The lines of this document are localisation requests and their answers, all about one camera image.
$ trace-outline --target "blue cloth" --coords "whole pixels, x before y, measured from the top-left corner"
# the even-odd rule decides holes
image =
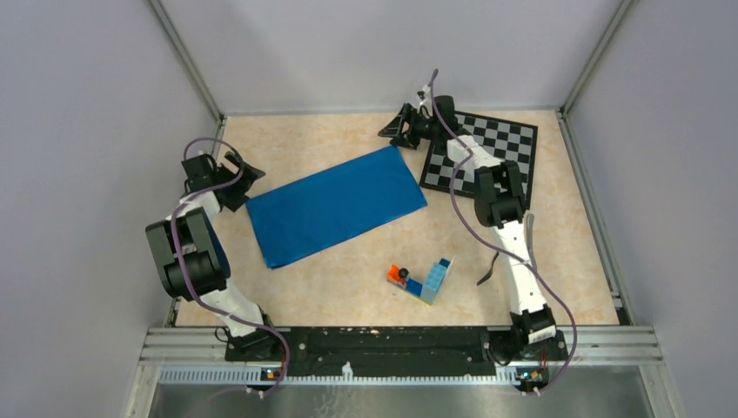
[[[286,266],[424,206],[426,198],[394,146],[246,202],[270,268]]]

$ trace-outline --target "colored wire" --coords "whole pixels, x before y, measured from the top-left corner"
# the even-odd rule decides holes
[[[198,138],[198,139],[193,139],[192,141],[190,141],[190,143],[187,144],[187,146],[184,148],[184,159],[187,159],[187,154],[188,154],[190,148],[194,144],[196,144],[198,142],[203,142],[203,141],[220,143],[220,144],[225,145],[226,147],[228,147],[234,154],[238,155],[238,151],[236,151],[236,149],[232,145],[228,144],[227,142],[225,142],[222,139],[216,139],[216,138]],[[236,316],[236,315],[234,315],[232,313],[226,312],[226,311],[224,311],[222,309],[219,309],[217,307],[212,307],[212,306],[208,305],[207,303],[203,302],[203,300],[200,299],[200,296],[198,295],[198,293],[195,291],[195,287],[192,285],[192,280],[190,278],[190,272],[187,269],[187,265],[185,264],[185,257],[184,257],[183,252],[182,252],[182,243],[179,242],[179,233],[177,231],[177,216],[179,215],[180,212],[182,212],[182,209],[184,209],[189,204],[189,200],[195,199],[196,197],[198,197],[198,196],[200,196],[202,194],[205,194],[205,193],[208,193],[208,192],[214,192],[216,190],[224,189],[226,187],[229,187],[231,185],[234,185],[234,184],[236,184],[241,179],[241,177],[243,175],[244,175],[244,166],[241,165],[238,168],[238,174],[236,174],[236,177],[233,178],[232,180],[227,181],[227,182],[223,183],[222,185],[214,185],[212,187],[207,187],[207,188],[205,188],[203,190],[200,190],[198,192],[194,192],[193,194],[191,194],[190,196],[188,196],[187,197],[187,200],[188,201],[185,201],[185,202],[179,204],[174,209],[174,212],[172,212],[172,214],[171,214],[171,222],[170,222],[171,239],[172,239],[172,241],[174,241],[174,249],[175,249],[175,253],[177,255],[177,261],[179,263],[179,268],[182,270],[182,277],[184,279],[184,283],[187,286],[187,291],[190,293],[190,296],[192,297],[192,300],[194,300],[195,302],[197,302],[198,305],[200,305],[204,309],[207,309],[208,311],[211,311],[211,312],[213,312],[215,314],[218,314],[218,315],[223,315],[225,317],[230,317],[232,320],[235,320],[239,324],[243,324],[243,325],[246,325],[248,327],[255,327],[255,328],[258,328],[258,329],[265,330],[266,332],[268,332],[268,333],[276,336],[277,339],[279,339],[279,341],[285,347],[285,358],[284,358],[284,361],[283,361],[282,370],[280,370],[280,372],[279,372],[279,378],[277,380],[275,380],[274,385],[271,388],[267,389],[263,393],[259,392],[259,394],[261,396],[267,396],[267,395],[273,393],[275,390],[277,390],[277,388],[279,387],[279,384],[282,382],[282,380],[285,378],[285,376],[287,376],[287,368],[288,368],[289,363],[290,363],[290,346],[289,346],[289,344],[287,344],[287,340],[285,340],[285,337],[282,334],[280,334],[279,331],[277,331],[276,329],[274,329],[272,327],[268,327],[268,326],[263,325],[263,324],[258,324],[256,322],[251,322],[251,321],[248,321],[248,320],[244,320],[244,319],[239,318],[238,316]],[[225,388],[225,389],[219,390],[218,392],[216,392],[216,393],[208,396],[203,401],[201,401],[198,405],[196,405],[194,408],[192,408],[190,410],[190,412],[188,412],[185,415],[185,417],[191,416],[195,411],[201,409],[203,406],[207,405],[213,399],[219,397],[220,395],[226,394],[226,393],[229,393],[229,392],[232,392],[234,390],[245,390],[248,393],[251,392],[251,389],[250,388],[242,388],[242,387]]]
[[[451,173],[451,184],[449,185],[449,193],[451,194],[451,204],[453,205],[453,210],[456,212],[456,215],[459,217],[459,220],[464,225],[464,227],[469,231],[469,233],[472,234],[472,236],[478,240],[480,243],[482,243],[484,246],[488,248],[492,248],[495,251],[498,251],[500,253],[505,254],[506,256],[512,258],[513,260],[519,261],[521,264],[523,264],[530,272],[533,274],[535,279],[540,283],[541,286],[543,286],[544,289],[551,295],[551,297],[556,300],[559,305],[564,309],[564,312],[567,313],[567,316],[569,317],[569,320],[572,323],[572,347],[569,351],[569,356],[564,361],[563,366],[561,366],[561,369],[556,373],[556,375],[548,382],[548,384],[539,390],[539,394],[545,393],[556,381],[559,380],[559,378],[564,374],[564,371],[567,370],[569,367],[569,364],[572,362],[572,359],[574,358],[574,352],[576,351],[577,346],[577,326],[576,321],[574,320],[574,315],[572,314],[572,311],[569,309],[566,303],[564,303],[564,300],[562,300],[558,294],[556,294],[553,290],[551,290],[551,287],[548,286],[545,280],[543,280],[542,277],[540,277],[540,274],[538,273],[538,270],[535,269],[535,267],[531,266],[530,263],[527,263],[522,257],[520,257],[518,254],[513,253],[511,251],[506,250],[505,248],[502,248],[500,246],[496,246],[495,244],[491,244],[487,242],[485,239],[480,237],[478,233],[476,233],[472,226],[469,225],[469,222],[466,221],[464,218],[464,215],[461,213],[461,210],[459,209],[459,205],[456,202],[456,193],[454,192],[453,183],[456,181],[456,174],[459,173],[459,169],[461,166],[463,166],[469,159],[471,159],[474,155],[474,152],[469,149],[466,144],[464,144],[464,141],[459,139],[459,136],[456,135],[456,132],[454,132],[446,123],[445,120],[440,115],[438,105],[436,104],[436,97],[433,95],[433,82],[435,81],[436,77],[438,76],[438,69],[433,70],[433,74],[431,76],[431,81],[428,82],[428,86],[430,87],[430,94],[431,94],[431,104],[433,105],[433,113],[438,118],[441,125],[443,125],[444,129],[454,138],[461,146],[468,152],[469,155],[466,156],[466,158],[462,159],[459,163],[457,163],[453,167],[453,171]]]

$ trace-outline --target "purple cable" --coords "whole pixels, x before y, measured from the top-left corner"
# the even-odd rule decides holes
[[[491,244],[484,240],[482,237],[480,237],[479,234],[476,233],[472,229],[472,226],[469,225],[469,222],[466,221],[464,218],[464,215],[461,214],[461,210],[459,209],[459,205],[456,203],[456,193],[454,192],[453,182],[456,181],[456,174],[459,172],[459,169],[461,166],[463,166],[471,157],[473,157],[474,152],[469,149],[466,144],[464,144],[464,141],[459,139],[459,136],[456,135],[456,132],[454,132],[446,123],[445,120],[440,116],[440,112],[438,110],[438,106],[436,105],[436,97],[433,95],[433,81],[435,81],[436,76],[438,76],[438,69],[433,70],[433,74],[431,75],[431,81],[428,82],[428,86],[431,89],[431,104],[433,105],[433,112],[435,113],[436,117],[438,118],[439,122],[443,127],[448,131],[448,133],[456,139],[461,146],[464,147],[464,149],[469,153],[469,155],[466,156],[466,158],[462,159],[459,163],[457,163],[453,167],[453,171],[451,173],[451,184],[449,185],[449,193],[451,194],[451,204],[453,205],[453,210],[456,212],[456,215],[459,217],[459,220],[462,224],[464,224],[464,227],[469,231],[469,233],[472,234],[472,236],[481,242],[484,246],[487,246],[489,248],[492,248],[495,251],[498,251],[500,253],[505,254],[508,257],[511,257],[513,260],[518,260],[521,264],[523,264],[528,270],[531,271],[533,276],[535,276],[535,279],[540,283],[541,286],[543,286],[546,291],[551,294],[551,297],[559,302],[559,305],[564,308],[564,311],[567,313],[567,316],[569,317],[569,320],[572,322],[572,349],[569,351],[569,356],[567,357],[567,360],[564,361],[564,365],[561,366],[561,369],[559,369],[559,372],[556,373],[556,375],[548,382],[548,384],[539,390],[539,394],[545,393],[558,379],[559,377],[564,373],[564,371],[569,367],[569,363],[572,362],[572,359],[574,358],[574,352],[576,351],[576,345],[577,345],[577,326],[576,321],[574,320],[574,315],[572,314],[572,311],[569,309],[566,303],[564,303],[564,300],[562,300],[558,294],[556,294],[553,290],[551,290],[551,287],[548,286],[545,280],[543,280],[542,277],[540,277],[540,274],[535,269],[535,267],[531,266],[529,263],[527,263],[522,257],[520,257],[518,254],[513,253],[511,251],[506,250],[505,248],[496,246],[495,244]]]
[[[231,151],[233,151],[233,153],[238,154],[238,152],[236,151],[236,149],[232,145],[228,144],[227,142],[225,142],[222,139],[216,139],[216,138],[198,138],[198,139],[193,139],[192,141],[190,141],[190,143],[187,144],[187,146],[184,148],[184,159],[187,159],[187,153],[190,150],[190,147],[192,147],[197,142],[202,142],[202,141],[210,141],[210,142],[220,143],[222,145],[227,146],[229,149],[231,149]],[[189,200],[195,199],[196,197],[198,197],[200,195],[203,195],[205,193],[214,192],[216,190],[220,190],[220,189],[226,188],[226,187],[228,187],[230,185],[234,185],[234,184],[236,184],[241,179],[241,176],[243,176],[243,175],[244,175],[244,167],[243,166],[240,166],[238,168],[238,174],[236,174],[236,177],[233,178],[232,180],[230,180],[230,181],[228,181],[226,183],[223,183],[222,185],[214,185],[212,187],[207,187],[207,188],[205,188],[203,190],[200,190],[198,192],[194,192],[193,194],[191,194],[190,196],[187,197],[187,200],[189,201]],[[266,332],[268,332],[270,334],[273,334],[274,336],[276,336],[279,339],[279,341],[282,343],[282,345],[285,346],[285,360],[283,361],[284,366],[282,367],[282,370],[279,373],[278,379],[274,382],[274,386],[272,386],[271,388],[267,389],[264,392],[264,396],[267,396],[267,395],[271,394],[272,392],[274,392],[275,390],[277,390],[277,387],[279,386],[279,383],[281,383],[282,380],[287,375],[287,367],[288,367],[288,365],[290,363],[290,346],[287,344],[287,340],[285,340],[285,337],[282,336],[282,334],[280,334],[279,331],[277,331],[276,329],[274,329],[272,327],[268,327],[266,325],[257,324],[256,322],[250,322],[248,320],[243,320],[243,319],[239,318],[238,316],[232,315],[232,314],[230,314],[230,313],[228,313],[228,312],[226,312],[226,311],[224,311],[222,309],[218,309],[216,307],[211,307],[210,305],[208,305],[205,302],[203,302],[202,299],[200,299],[200,296],[198,295],[198,293],[195,292],[195,286],[192,285],[192,280],[190,279],[190,272],[187,270],[187,265],[185,264],[185,257],[183,256],[183,253],[182,253],[182,244],[179,242],[179,233],[177,232],[177,225],[176,225],[177,216],[179,215],[180,212],[182,212],[182,209],[185,208],[185,206],[187,206],[187,202],[186,201],[184,203],[179,204],[179,206],[177,206],[174,209],[174,212],[172,212],[172,214],[171,214],[170,226],[171,226],[171,238],[174,241],[174,249],[175,249],[175,253],[177,254],[177,261],[179,262],[179,268],[182,270],[182,277],[184,278],[184,283],[187,285],[187,291],[190,293],[190,296],[192,297],[192,299],[195,300],[198,303],[198,305],[200,305],[201,307],[207,309],[208,311],[211,311],[211,312],[213,312],[215,314],[218,314],[218,315],[223,315],[225,317],[230,317],[232,320],[235,320],[239,324],[243,324],[243,325],[246,325],[248,327],[255,327],[255,328],[263,329]],[[200,409],[203,406],[207,405],[208,403],[210,403],[213,399],[217,398],[218,396],[220,396],[222,394],[226,394],[228,392],[235,391],[235,390],[247,390],[247,391],[250,392],[250,389],[249,388],[242,388],[242,387],[231,387],[231,388],[225,388],[225,389],[219,390],[215,394],[212,394],[212,395],[208,396],[203,401],[201,401],[198,405],[196,405],[195,407],[193,407],[190,410],[190,412],[188,412],[187,415],[185,415],[185,417],[191,416],[198,409]]]

